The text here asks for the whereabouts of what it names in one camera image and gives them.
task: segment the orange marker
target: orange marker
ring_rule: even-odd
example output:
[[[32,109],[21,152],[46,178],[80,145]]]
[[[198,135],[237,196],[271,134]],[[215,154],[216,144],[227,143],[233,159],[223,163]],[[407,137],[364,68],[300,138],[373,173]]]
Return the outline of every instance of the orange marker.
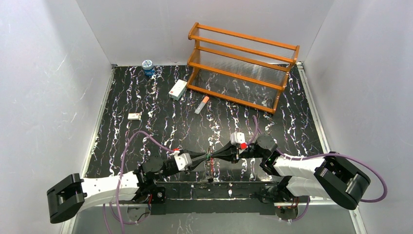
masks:
[[[199,114],[201,112],[202,108],[205,106],[208,100],[209,100],[209,97],[205,96],[204,100],[202,100],[201,104],[199,104],[198,108],[196,108],[195,114]]]

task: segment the white lid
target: white lid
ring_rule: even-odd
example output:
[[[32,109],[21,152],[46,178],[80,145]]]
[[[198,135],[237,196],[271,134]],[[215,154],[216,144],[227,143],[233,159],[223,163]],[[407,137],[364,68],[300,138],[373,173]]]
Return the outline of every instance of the white lid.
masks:
[[[150,70],[150,69],[152,69],[152,67],[153,67],[153,63],[152,63],[151,60],[145,60],[145,61],[143,61],[143,63],[142,63],[142,68],[143,68],[144,70]]]

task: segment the white wall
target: white wall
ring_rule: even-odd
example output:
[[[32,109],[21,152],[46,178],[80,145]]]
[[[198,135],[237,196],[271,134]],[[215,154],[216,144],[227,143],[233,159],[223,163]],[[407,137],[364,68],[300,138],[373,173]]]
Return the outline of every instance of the white wall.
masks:
[[[110,74],[75,0],[0,2],[0,233],[60,231],[46,191],[82,169]]]
[[[413,2],[337,0],[304,68],[331,148],[376,168],[368,233],[413,233]],[[373,179],[365,198],[381,195]]]
[[[334,0],[77,0],[111,63],[186,64],[195,22],[300,45],[305,60]]]

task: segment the orange cap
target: orange cap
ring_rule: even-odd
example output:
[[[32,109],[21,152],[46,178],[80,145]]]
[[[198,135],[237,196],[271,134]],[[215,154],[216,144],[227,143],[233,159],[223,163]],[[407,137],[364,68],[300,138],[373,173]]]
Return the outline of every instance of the orange cap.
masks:
[[[205,97],[204,97],[204,100],[202,100],[202,102],[203,102],[203,103],[206,103],[208,100],[209,100],[209,97],[208,97],[208,96],[205,96]]]

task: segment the blue container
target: blue container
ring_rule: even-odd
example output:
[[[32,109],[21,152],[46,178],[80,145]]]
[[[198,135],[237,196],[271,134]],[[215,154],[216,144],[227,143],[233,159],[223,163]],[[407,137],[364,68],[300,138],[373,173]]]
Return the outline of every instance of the blue container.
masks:
[[[142,69],[146,76],[150,77],[155,74],[155,68],[151,60],[145,60],[142,63]]]

